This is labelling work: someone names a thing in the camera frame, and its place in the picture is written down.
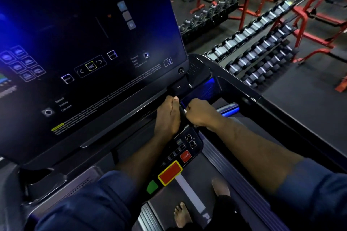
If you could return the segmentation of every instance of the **red button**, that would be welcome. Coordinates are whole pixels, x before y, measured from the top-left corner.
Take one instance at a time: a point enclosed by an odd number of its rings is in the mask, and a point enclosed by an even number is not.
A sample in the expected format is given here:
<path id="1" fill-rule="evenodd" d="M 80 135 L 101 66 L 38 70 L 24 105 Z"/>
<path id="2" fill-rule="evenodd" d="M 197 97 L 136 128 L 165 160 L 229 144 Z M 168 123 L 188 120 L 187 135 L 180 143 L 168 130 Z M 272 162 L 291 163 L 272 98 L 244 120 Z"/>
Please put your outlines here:
<path id="1" fill-rule="evenodd" d="M 183 154 L 180 155 L 180 158 L 184 163 L 186 163 L 190 158 L 192 158 L 192 155 L 188 151 L 185 151 Z"/>
<path id="2" fill-rule="evenodd" d="M 176 176 L 182 172 L 182 167 L 177 161 L 174 161 L 169 167 L 167 167 L 160 175 L 159 180 L 164 186 L 168 185 Z"/>

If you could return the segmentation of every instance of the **white stripe on treadmill belt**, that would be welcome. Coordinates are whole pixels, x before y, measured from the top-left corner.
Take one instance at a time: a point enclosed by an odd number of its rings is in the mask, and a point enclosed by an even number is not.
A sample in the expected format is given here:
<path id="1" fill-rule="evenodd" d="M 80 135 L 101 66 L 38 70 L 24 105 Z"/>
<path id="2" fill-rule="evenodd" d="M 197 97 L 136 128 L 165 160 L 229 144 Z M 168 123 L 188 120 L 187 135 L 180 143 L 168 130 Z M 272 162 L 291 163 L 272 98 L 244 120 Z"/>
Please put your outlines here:
<path id="1" fill-rule="evenodd" d="M 184 177 L 179 174 L 176 176 L 176 181 L 181 186 L 183 191 L 188 196 L 189 200 L 193 203 L 199 214 L 202 213 L 206 209 L 204 204 L 201 202 L 200 198 L 195 194 L 194 190 L 191 188 L 191 186 L 187 183 L 187 181 L 184 179 Z"/>

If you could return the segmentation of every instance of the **blue sleeve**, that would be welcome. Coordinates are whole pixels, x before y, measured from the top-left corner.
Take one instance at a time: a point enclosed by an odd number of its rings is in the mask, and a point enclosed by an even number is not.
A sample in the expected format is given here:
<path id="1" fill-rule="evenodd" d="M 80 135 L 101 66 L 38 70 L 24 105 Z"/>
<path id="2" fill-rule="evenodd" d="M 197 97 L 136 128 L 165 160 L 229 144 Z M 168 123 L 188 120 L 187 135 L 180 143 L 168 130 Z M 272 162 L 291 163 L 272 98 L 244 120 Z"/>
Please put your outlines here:
<path id="1" fill-rule="evenodd" d="M 111 171 L 65 198 L 40 219 L 36 231 L 131 230 L 131 207 L 137 190 L 124 173 Z"/>
<path id="2" fill-rule="evenodd" d="M 287 176 L 276 197 L 323 229 L 347 229 L 345 174 L 333 173 L 306 158 Z"/>

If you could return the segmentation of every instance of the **treadmill screen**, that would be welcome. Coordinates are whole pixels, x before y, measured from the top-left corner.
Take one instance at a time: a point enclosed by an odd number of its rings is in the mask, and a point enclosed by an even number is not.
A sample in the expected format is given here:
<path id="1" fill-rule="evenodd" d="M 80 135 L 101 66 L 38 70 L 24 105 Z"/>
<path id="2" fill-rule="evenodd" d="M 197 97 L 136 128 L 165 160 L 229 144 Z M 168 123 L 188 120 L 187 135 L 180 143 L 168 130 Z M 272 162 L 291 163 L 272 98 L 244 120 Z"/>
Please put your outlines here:
<path id="1" fill-rule="evenodd" d="M 0 155 L 32 159 L 186 60 L 170 0 L 0 0 Z"/>

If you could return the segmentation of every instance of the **bare foot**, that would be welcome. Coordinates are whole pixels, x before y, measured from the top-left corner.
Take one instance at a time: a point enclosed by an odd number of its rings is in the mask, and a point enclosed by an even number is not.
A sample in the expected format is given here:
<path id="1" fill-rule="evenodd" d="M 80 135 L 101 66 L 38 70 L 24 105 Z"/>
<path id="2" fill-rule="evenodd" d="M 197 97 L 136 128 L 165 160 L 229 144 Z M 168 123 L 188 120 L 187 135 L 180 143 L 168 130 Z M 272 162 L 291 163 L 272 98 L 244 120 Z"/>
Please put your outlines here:
<path id="1" fill-rule="evenodd" d="M 188 209 L 183 202 L 181 202 L 180 205 L 178 205 L 175 208 L 174 214 L 175 214 L 176 225 L 179 228 L 183 228 L 186 225 L 186 223 L 193 222 L 192 218 L 189 215 Z"/>
<path id="2" fill-rule="evenodd" d="M 213 179 L 212 186 L 217 196 L 220 196 L 220 195 L 230 196 L 228 185 L 223 180 L 218 178 Z"/>

